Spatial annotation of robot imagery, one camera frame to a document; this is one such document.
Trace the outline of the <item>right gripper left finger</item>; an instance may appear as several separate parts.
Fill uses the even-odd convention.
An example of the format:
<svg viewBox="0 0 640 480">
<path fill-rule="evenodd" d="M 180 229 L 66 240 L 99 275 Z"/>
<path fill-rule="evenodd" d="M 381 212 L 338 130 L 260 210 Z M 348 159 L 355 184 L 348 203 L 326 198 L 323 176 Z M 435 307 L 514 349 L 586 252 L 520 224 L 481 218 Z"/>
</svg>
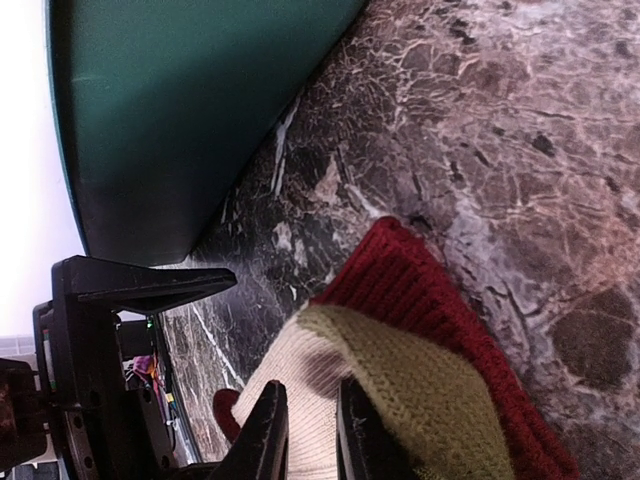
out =
<svg viewBox="0 0 640 480">
<path fill-rule="evenodd" d="M 285 479 L 288 443 L 286 388 L 272 380 L 264 386 L 237 440 L 208 479 Z"/>
</svg>

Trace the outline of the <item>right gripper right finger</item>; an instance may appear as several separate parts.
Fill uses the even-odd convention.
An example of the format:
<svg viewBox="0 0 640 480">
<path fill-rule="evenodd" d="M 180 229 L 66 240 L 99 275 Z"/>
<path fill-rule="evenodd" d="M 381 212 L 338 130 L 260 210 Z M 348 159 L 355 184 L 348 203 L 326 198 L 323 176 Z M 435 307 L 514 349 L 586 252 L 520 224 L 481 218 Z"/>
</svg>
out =
<svg viewBox="0 0 640 480">
<path fill-rule="evenodd" d="M 407 454 L 386 430 L 361 385 L 343 380 L 337 403 L 339 479 L 414 479 Z"/>
</svg>

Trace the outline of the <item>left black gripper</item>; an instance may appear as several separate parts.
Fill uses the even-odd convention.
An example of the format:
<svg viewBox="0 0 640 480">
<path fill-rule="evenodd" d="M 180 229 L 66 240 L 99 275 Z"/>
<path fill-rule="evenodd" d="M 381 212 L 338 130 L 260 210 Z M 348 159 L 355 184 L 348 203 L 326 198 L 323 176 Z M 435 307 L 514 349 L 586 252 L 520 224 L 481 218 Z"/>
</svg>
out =
<svg viewBox="0 0 640 480">
<path fill-rule="evenodd" d="M 175 457 L 150 388 L 129 389 L 117 315 L 158 314 L 237 284 L 226 268 L 155 269 L 73 256 L 34 310 L 35 368 L 1 361 L 1 469 L 53 449 L 68 479 L 167 479 Z"/>
</svg>

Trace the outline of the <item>beige striped sock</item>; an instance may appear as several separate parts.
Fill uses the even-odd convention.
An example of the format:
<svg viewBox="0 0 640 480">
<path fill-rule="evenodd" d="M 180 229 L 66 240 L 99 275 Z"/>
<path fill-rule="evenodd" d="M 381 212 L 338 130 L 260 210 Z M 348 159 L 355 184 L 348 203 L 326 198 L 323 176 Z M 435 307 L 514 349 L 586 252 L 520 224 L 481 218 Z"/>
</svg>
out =
<svg viewBox="0 0 640 480">
<path fill-rule="evenodd" d="M 236 440 L 267 382 L 289 401 L 289 475 L 338 475 L 338 388 L 355 379 L 421 479 L 576 479 L 579 469 L 424 242 L 377 220 L 327 289 L 287 320 L 214 417 Z"/>
</svg>

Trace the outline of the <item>green divided organizer tray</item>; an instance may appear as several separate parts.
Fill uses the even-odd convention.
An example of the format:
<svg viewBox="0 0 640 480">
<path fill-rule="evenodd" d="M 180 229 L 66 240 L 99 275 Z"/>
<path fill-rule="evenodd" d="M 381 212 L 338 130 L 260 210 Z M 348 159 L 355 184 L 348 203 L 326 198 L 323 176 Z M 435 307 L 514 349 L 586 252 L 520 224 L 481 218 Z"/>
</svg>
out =
<svg viewBox="0 0 640 480">
<path fill-rule="evenodd" d="M 182 261 L 358 1 L 49 1 L 53 113 L 85 252 Z"/>
</svg>

